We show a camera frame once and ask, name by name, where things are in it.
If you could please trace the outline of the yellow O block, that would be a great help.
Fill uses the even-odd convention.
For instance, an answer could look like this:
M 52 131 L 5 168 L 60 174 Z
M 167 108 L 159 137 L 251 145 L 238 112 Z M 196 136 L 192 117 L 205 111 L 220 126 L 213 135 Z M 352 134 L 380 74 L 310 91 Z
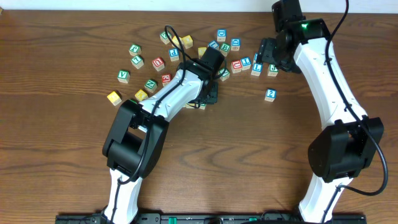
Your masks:
M 195 104 L 189 104 L 189 103 L 187 103 L 186 105 L 185 105 L 185 107 L 186 108 L 192 108 L 192 109 L 194 109 L 194 108 L 196 108 L 196 106 L 195 106 Z

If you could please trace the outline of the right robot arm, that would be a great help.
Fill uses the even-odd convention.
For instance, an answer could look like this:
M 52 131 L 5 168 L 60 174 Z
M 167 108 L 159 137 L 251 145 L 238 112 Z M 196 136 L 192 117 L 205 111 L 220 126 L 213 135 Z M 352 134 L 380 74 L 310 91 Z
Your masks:
M 344 190 L 375 155 L 384 132 L 380 118 L 361 107 L 338 64 L 335 33 L 322 19 L 307 19 L 298 0 L 272 5 L 276 37 L 261 41 L 257 63 L 304 75 L 318 108 L 321 133 L 308 147 L 313 175 L 298 205 L 303 223 L 333 223 L 333 209 Z

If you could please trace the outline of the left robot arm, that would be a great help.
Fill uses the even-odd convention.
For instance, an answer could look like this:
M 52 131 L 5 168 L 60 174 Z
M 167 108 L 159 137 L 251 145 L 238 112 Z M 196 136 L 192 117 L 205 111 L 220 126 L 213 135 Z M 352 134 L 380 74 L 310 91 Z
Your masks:
M 109 203 L 102 223 L 131 223 L 142 181 L 159 160 L 171 119 L 187 103 L 209 99 L 224 55 L 207 48 L 201 58 L 184 60 L 170 83 L 152 97 L 126 100 L 118 109 L 102 153 L 111 174 Z

